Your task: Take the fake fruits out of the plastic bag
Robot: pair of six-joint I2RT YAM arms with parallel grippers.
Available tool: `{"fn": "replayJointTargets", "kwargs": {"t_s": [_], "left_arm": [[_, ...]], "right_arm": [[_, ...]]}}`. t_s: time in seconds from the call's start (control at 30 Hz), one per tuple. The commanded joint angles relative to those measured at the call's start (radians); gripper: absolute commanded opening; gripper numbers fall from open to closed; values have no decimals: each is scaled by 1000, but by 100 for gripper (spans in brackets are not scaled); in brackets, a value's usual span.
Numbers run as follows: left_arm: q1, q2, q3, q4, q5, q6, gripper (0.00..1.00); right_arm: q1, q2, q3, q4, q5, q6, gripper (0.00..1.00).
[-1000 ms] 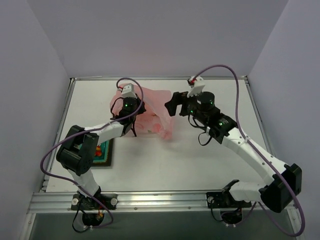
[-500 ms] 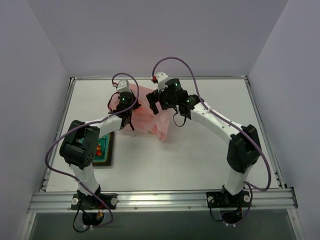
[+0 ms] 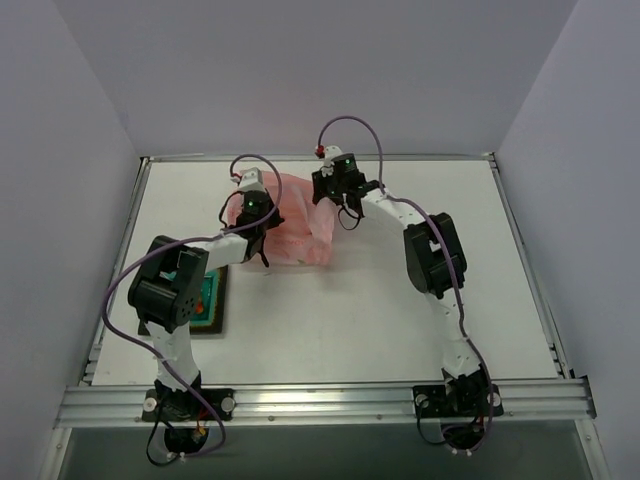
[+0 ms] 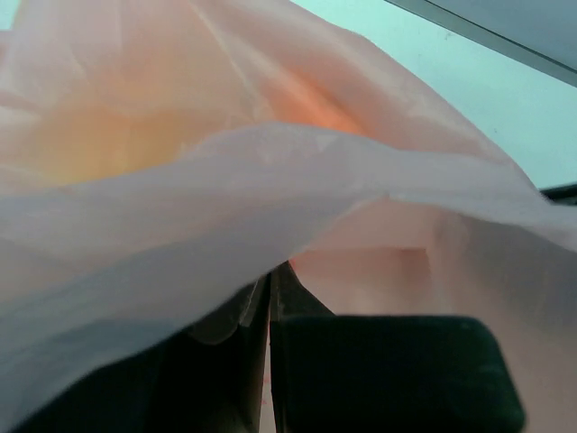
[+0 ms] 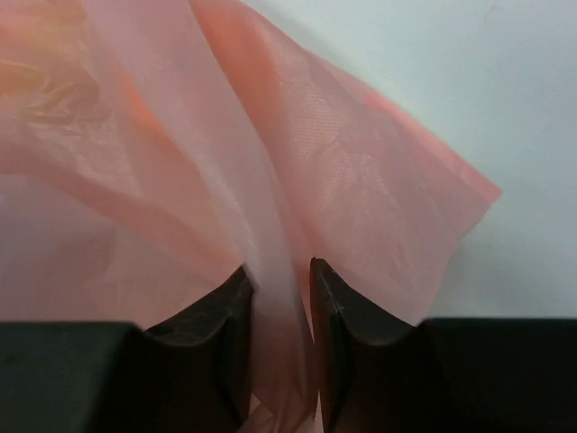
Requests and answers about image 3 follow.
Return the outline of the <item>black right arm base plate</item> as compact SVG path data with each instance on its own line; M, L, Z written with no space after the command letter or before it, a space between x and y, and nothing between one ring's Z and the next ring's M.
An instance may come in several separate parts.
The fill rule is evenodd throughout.
M420 418L502 416L504 407L497 385L492 391L483 383L451 381L413 387L415 413Z

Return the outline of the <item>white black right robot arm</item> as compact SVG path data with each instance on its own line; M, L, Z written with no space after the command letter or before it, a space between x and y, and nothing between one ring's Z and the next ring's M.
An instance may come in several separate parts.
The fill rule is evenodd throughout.
M493 413L494 391L486 362L465 328L461 289L467 261L452 218L430 215L416 202L391 194L379 180L367 180L352 153L318 146L322 166L312 174L313 201L328 199L356 220L368 218L402 236L406 270L428 302L428 315L441 342L444 386L426 405L438 416Z

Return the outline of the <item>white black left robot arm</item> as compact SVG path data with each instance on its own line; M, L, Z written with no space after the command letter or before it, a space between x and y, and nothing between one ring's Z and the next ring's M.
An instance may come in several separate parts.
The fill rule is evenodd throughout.
M201 384L192 353L190 322L196 314L204 277L258 255L264 265L266 232L284 222L270 195L248 191L241 195L241 213L232 231L210 242L177 245L160 235L152 241L146 259L129 288L127 301L146 325L156 350L158 374L154 382L159 397L177 394Z

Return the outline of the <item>pink plastic bag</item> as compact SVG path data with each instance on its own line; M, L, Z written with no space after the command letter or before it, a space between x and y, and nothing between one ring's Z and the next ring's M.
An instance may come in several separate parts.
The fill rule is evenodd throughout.
M323 199L314 205L311 182L289 174L262 171L265 192L240 192L237 187L242 173L232 175L236 191L229 195L221 212L227 216L224 224L231 231L226 243L232 261L250 261L249 231L279 210L284 222L267 232L265 253L269 262L263 264L327 264L332 251L333 204Z

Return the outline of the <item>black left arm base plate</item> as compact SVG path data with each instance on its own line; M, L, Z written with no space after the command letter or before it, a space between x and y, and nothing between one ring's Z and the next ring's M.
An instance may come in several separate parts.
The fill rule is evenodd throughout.
M232 419L235 409L235 391L229 388L200 389L200 395L213 408L222 421ZM205 408L202 402L188 391L163 391L155 388L145 392L141 420L153 422L161 412L161 419L169 422L186 422L196 420L214 420L215 417Z

